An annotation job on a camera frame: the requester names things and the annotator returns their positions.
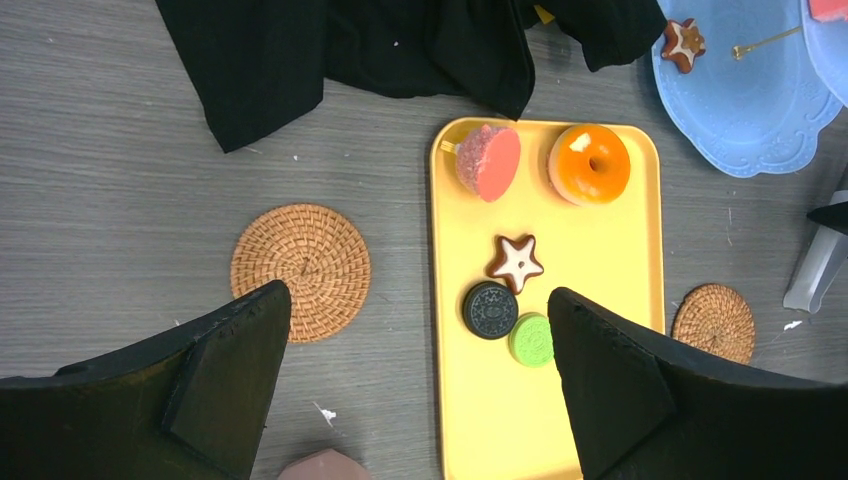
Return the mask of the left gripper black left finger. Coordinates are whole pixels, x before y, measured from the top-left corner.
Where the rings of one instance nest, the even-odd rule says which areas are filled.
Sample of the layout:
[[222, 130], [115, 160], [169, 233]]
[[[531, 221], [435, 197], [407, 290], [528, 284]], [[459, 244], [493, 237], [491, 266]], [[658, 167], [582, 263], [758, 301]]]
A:
[[290, 331], [274, 280], [49, 377], [1, 382], [5, 479], [247, 479]]

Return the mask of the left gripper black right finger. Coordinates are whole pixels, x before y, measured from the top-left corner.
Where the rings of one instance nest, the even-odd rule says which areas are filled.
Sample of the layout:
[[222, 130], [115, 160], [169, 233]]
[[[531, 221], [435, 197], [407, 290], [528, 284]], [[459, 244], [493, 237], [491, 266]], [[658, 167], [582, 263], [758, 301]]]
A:
[[555, 363], [588, 479], [843, 479], [847, 388], [742, 365], [566, 287]]

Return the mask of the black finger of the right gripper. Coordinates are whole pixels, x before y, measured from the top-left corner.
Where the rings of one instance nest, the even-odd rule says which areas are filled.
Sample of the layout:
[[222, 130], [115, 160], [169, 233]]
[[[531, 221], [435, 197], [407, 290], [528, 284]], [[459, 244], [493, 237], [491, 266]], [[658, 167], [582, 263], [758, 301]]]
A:
[[822, 206], [807, 213], [816, 224], [848, 235], [848, 201]]

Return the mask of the metal tongs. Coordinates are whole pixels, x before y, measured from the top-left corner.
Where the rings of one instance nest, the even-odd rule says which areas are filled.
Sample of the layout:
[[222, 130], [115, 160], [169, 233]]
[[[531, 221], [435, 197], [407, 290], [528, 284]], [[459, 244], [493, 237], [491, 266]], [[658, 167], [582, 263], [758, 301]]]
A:
[[[834, 191], [828, 205], [842, 201], [847, 201], [846, 185]], [[825, 294], [847, 262], [847, 235], [811, 222], [816, 225], [814, 236], [800, 256], [782, 305], [814, 314], [820, 310]]]

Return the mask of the yellow tray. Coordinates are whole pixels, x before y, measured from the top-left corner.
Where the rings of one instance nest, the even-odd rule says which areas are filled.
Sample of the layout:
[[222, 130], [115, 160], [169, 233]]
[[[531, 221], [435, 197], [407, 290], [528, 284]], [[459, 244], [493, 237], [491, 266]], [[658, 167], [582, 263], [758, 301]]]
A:
[[522, 150], [508, 192], [487, 203], [457, 178], [443, 142], [458, 143], [482, 117], [444, 126], [430, 151], [432, 323], [438, 357], [440, 453], [447, 479], [578, 479], [561, 380], [554, 364], [530, 368], [506, 339], [484, 340], [461, 317], [466, 292], [485, 279], [495, 238], [536, 237], [543, 275], [529, 280], [521, 313], [545, 313], [551, 292], [570, 288], [642, 326], [663, 332], [660, 160], [641, 129], [618, 125], [631, 158], [624, 194], [600, 207], [560, 198], [545, 172], [563, 121], [515, 123]]

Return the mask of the blue three-tier cake stand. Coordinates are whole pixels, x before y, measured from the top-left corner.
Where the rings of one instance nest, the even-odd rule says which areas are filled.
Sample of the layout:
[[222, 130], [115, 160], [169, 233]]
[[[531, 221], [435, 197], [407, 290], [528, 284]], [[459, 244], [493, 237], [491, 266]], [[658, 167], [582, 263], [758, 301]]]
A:
[[660, 100], [675, 126], [719, 171], [737, 178], [787, 174], [815, 156], [819, 133], [843, 104], [814, 71], [802, 35], [765, 45], [740, 60], [748, 45], [800, 26], [803, 1], [663, 1], [669, 20], [692, 18], [706, 52], [682, 74], [652, 48]]

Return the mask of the orange donut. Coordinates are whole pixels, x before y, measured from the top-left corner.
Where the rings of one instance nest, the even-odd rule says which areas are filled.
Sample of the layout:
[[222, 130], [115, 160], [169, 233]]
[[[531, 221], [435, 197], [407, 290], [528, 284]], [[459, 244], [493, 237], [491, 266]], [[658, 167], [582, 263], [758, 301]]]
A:
[[600, 206], [617, 200], [631, 176], [631, 158], [623, 140], [600, 124], [566, 128], [548, 154], [549, 184], [577, 206]]

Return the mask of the red round cake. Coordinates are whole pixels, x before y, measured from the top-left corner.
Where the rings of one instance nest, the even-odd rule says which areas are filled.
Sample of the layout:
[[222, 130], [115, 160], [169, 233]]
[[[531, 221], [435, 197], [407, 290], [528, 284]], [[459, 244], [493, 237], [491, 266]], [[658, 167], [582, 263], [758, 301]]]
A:
[[462, 185], [491, 203], [507, 192], [516, 176], [521, 140], [511, 127], [484, 124], [471, 130], [461, 142], [441, 140], [439, 149], [455, 156], [456, 174]]

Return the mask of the pink swirl roll cake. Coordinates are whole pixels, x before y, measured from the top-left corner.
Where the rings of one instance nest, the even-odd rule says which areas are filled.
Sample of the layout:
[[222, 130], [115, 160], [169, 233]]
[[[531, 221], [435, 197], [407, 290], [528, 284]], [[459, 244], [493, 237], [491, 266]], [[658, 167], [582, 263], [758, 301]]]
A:
[[846, 21], [848, 0], [809, 0], [808, 7], [813, 20], [820, 23]]

